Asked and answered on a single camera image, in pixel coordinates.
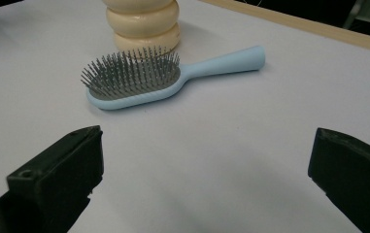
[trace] white tabletop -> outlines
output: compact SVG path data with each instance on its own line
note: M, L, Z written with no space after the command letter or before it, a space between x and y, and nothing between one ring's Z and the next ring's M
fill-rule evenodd
M357 232L307 169L318 127L370 144L370 50L178 2L182 63L262 45L265 67L101 111L80 75L116 50L104 4L0 8L0 195L20 165L65 134L100 125L104 180L71 232Z

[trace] hairbrush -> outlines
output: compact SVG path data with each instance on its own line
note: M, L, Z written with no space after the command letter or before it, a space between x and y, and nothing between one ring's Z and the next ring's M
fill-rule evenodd
M161 47L122 51L92 61L82 83L91 104L116 110L170 97L192 78L258 70L265 54L256 46L193 64L179 62L176 52Z

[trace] metal bristle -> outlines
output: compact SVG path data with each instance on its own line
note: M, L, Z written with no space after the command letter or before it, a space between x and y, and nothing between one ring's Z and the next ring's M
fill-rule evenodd
M116 100L166 88L180 76L179 56L166 48L142 48L102 56L82 71L82 83L98 99Z

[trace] wooden stacked toy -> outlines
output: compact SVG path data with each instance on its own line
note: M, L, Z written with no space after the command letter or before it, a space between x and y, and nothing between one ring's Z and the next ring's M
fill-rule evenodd
M119 50L159 47L172 50L180 41L176 0L103 0Z

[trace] hairbrush handle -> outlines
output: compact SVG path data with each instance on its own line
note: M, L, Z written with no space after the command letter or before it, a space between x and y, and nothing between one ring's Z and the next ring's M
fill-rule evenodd
M205 61L181 65L181 72L185 72L186 77L192 79L196 77L258 70L263 67L264 63L264 48L262 46L256 46L234 51Z

